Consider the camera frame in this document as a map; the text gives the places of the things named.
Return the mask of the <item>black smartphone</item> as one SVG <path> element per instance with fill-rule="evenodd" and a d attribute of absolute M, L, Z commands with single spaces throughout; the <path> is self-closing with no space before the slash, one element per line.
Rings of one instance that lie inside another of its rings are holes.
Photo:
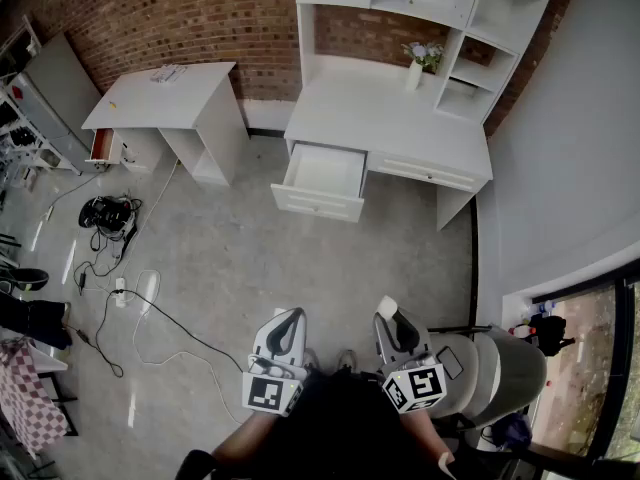
<path fill-rule="evenodd" d="M 464 367 L 449 346 L 443 347 L 436 354 L 436 358 L 450 380 L 457 379 L 464 372 Z"/>

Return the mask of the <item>white desk with hutch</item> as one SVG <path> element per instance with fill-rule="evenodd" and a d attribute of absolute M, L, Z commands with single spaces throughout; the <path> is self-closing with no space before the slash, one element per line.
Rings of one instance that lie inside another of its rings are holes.
<path fill-rule="evenodd" d="M 317 46 L 320 4 L 297 4 L 302 90 L 284 137 L 297 144 L 397 155 L 489 182 L 493 177 L 484 122 L 520 62 L 549 0 L 371 0 L 385 19 L 417 18 L 444 26 L 435 74 L 423 70 L 407 91 L 409 67 Z M 433 184 L 437 224 L 446 226 L 477 193 Z"/>

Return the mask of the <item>grey padded chair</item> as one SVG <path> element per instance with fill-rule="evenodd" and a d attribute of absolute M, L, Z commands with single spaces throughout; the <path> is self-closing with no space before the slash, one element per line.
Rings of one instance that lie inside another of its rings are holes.
<path fill-rule="evenodd" d="M 447 394 L 431 418 L 462 431 L 482 429 L 533 402 L 547 377 L 544 354 L 496 326 L 440 328 L 431 333 L 434 356 L 449 346 L 464 372 L 446 373 Z"/>

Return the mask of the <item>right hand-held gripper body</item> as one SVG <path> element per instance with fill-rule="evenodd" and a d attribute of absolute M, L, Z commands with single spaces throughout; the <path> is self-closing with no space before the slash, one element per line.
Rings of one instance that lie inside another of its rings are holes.
<path fill-rule="evenodd" d="M 383 393 L 399 414 L 428 409 L 447 394 L 444 367 L 430 351 L 404 354 L 399 359 L 378 352 Z"/>

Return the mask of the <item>white papers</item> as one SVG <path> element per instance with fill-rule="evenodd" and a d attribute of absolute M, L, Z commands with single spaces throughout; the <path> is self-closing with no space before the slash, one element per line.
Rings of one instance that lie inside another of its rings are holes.
<path fill-rule="evenodd" d="M 151 74 L 150 81 L 157 84 L 172 84 L 185 73 L 186 70 L 187 67 L 185 65 L 165 64 Z"/>

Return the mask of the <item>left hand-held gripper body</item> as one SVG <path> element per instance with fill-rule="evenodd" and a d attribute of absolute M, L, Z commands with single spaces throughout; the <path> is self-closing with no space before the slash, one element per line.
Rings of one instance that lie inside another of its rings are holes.
<path fill-rule="evenodd" d="M 288 417 L 299 400 L 309 371 L 250 354 L 242 376 L 242 405 L 253 411 Z"/>

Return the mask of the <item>black window frame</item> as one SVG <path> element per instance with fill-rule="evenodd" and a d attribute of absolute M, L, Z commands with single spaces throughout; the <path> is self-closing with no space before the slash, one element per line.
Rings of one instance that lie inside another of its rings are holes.
<path fill-rule="evenodd" d="M 566 318 L 575 342 L 547 361 L 522 459 L 537 479 L 640 477 L 640 445 L 621 451 L 617 444 L 631 425 L 625 411 L 640 409 L 640 259 L 532 301 Z"/>

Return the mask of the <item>black backpack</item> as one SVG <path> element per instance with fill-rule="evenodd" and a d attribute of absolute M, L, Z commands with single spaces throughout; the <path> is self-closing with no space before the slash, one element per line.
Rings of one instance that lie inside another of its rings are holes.
<path fill-rule="evenodd" d="M 566 338 L 567 321 L 565 318 L 551 315 L 543 317 L 536 314 L 531 317 L 529 327 L 535 332 L 525 338 L 536 346 L 546 357 L 557 355 L 561 349 L 576 343 L 575 338 Z"/>

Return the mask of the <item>person's black clothing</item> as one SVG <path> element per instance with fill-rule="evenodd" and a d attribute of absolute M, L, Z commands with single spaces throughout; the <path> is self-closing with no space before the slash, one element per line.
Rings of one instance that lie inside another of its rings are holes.
<path fill-rule="evenodd" d="M 223 466 L 192 450 L 175 480 L 449 480 L 452 465 L 426 457 L 382 390 L 360 374 L 313 371 L 248 463 Z"/>

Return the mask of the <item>black floor device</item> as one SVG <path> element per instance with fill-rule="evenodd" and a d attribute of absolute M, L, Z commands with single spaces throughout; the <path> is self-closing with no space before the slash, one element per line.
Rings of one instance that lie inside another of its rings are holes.
<path fill-rule="evenodd" d="M 87 201 L 79 214 L 81 228 L 95 228 L 113 240 L 131 240 L 137 233 L 137 217 L 143 202 L 127 196 L 97 196 Z"/>

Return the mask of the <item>person's left forearm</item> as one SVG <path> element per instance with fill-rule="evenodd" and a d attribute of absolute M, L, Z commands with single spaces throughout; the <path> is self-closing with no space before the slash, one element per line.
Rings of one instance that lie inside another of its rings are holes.
<path fill-rule="evenodd" d="M 223 466 L 248 463 L 280 419 L 281 417 L 277 414 L 254 412 L 212 451 L 212 457 Z"/>

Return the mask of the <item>red checkered cloth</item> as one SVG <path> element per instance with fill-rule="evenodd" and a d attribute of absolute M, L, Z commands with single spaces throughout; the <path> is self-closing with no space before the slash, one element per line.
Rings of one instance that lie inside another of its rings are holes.
<path fill-rule="evenodd" d="M 69 426 L 38 376 L 30 345 L 28 340 L 0 343 L 0 411 L 36 458 L 46 445 L 64 437 Z"/>

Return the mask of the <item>small white desk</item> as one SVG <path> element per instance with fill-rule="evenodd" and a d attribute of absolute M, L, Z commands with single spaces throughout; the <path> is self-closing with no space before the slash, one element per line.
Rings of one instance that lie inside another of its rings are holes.
<path fill-rule="evenodd" d="M 171 150 L 196 182 L 230 186 L 248 142 L 230 81 L 235 64 L 186 67 L 172 84 L 151 82 L 153 69 L 119 77 L 82 127 L 117 132 L 123 142 L 121 163 L 132 172 L 153 172 Z"/>

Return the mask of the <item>purple bag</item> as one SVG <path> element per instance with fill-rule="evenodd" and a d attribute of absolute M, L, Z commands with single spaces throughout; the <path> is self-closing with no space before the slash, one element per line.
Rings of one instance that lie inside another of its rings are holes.
<path fill-rule="evenodd" d="M 498 448 L 522 450 L 532 442 L 529 417 L 521 413 L 511 413 L 496 421 L 491 433 L 492 441 Z"/>

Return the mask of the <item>person's right forearm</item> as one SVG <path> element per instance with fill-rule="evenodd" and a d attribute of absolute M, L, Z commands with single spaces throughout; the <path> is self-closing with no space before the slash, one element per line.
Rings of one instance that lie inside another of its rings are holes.
<path fill-rule="evenodd" d="M 453 452 L 440 437 L 426 409 L 402 413 L 400 421 L 405 430 L 417 441 L 421 452 L 432 462 L 437 463 L 442 457 L 445 463 L 455 460 Z"/>

